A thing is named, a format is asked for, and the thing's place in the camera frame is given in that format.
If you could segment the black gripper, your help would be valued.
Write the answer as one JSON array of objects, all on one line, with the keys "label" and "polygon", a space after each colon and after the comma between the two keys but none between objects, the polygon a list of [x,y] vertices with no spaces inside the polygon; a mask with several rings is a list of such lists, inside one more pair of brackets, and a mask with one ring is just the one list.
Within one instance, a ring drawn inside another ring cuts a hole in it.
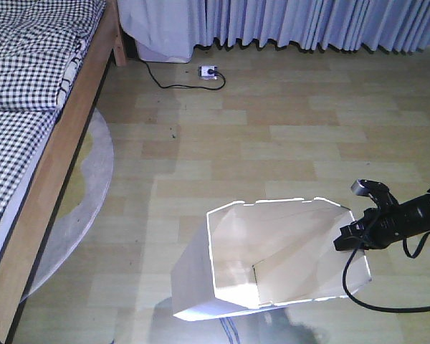
[{"label": "black gripper", "polygon": [[396,198],[391,193],[380,196],[370,193],[368,197],[376,205],[376,208],[365,210],[368,224],[359,220],[340,227],[340,236],[333,241],[337,251],[385,249],[390,244],[405,239],[393,219],[393,215],[399,210]]}]

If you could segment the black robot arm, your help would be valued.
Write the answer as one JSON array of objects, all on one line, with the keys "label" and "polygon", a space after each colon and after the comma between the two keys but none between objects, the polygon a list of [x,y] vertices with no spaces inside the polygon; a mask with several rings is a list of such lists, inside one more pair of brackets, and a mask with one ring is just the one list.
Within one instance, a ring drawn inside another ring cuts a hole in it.
[{"label": "black robot arm", "polygon": [[361,219],[340,228],[340,236],[334,240],[336,250],[385,249],[394,242],[430,231],[430,189],[402,204],[379,181],[358,179],[351,191],[369,197],[376,207],[366,209]]}]

